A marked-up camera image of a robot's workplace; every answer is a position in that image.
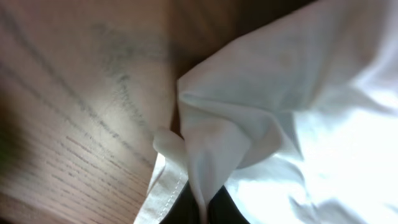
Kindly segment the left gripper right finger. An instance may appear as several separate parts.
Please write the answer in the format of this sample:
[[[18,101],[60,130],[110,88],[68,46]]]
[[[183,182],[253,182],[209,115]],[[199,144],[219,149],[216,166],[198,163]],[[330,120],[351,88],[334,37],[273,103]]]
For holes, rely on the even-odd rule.
[[[208,221],[209,224],[249,224],[225,186],[219,189],[208,205]]]

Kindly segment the white t-shirt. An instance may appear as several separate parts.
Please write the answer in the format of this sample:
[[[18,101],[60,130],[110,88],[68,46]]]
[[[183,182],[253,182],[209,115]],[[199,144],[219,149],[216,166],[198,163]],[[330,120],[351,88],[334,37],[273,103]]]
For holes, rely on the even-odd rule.
[[[225,186],[249,223],[397,222],[397,2],[316,1],[178,80],[136,223],[189,182],[199,223]]]

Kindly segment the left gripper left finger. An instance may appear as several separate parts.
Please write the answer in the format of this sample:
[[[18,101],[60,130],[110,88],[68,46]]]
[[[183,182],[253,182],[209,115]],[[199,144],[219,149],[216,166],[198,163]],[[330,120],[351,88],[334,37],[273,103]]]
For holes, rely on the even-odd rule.
[[[187,182],[160,224],[199,224],[199,210]]]

